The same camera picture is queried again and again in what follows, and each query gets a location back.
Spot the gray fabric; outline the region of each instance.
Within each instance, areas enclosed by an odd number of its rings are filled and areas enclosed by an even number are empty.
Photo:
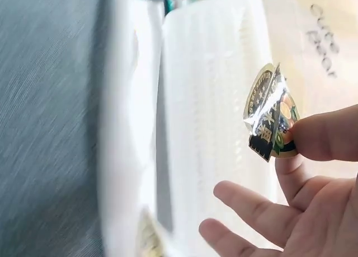
[[[0,0],[0,256],[102,256],[108,0]]]

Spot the peeled sticker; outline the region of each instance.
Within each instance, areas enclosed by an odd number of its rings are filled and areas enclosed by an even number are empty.
[[[271,156],[297,155],[290,128],[298,120],[297,107],[280,66],[265,65],[251,87],[244,110],[244,122],[251,134],[249,147],[267,162]]]

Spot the white packaging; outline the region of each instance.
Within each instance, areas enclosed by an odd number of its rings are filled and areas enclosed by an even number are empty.
[[[163,5],[113,0],[100,125],[98,201],[108,257],[140,253],[156,216],[156,109]]]
[[[242,114],[259,70],[271,62],[261,0],[203,0],[175,10],[164,23],[173,235],[190,257],[214,257],[197,229],[214,217],[270,246],[213,196],[221,180],[276,200],[270,164],[248,147]]]

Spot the beige surface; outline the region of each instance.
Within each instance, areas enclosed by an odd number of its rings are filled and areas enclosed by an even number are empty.
[[[336,110],[358,103],[358,26],[355,0],[263,0],[271,51],[274,62],[281,62],[288,78],[291,93],[302,117]],[[310,12],[312,4],[319,6],[324,25],[329,26],[338,54],[330,51],[330,43],[324,37],[328,32],[317,26],[317,16]],[[327,51],[332,62],[331,70],[337,77],[330,77],[321,65],[322,56],[317,47],[309,42],[307,32],[317,31],[322,40],[321,48]],[[309,171],[313,175],[355,177],[355,163],[313,162]],[[279,202],[284,197],[279,189]]]

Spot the label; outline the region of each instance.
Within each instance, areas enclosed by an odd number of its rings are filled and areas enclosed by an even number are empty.
[[[252,132],[250,148],[267,162],[271,156],[287,158],[297,155],[289,129],[298,119],[297,107],[280,67],[264,66],[251,88],[244,112],[244,120]]]
[[[165,257],[161,237],[147,210],[139,223],[137,257]]]

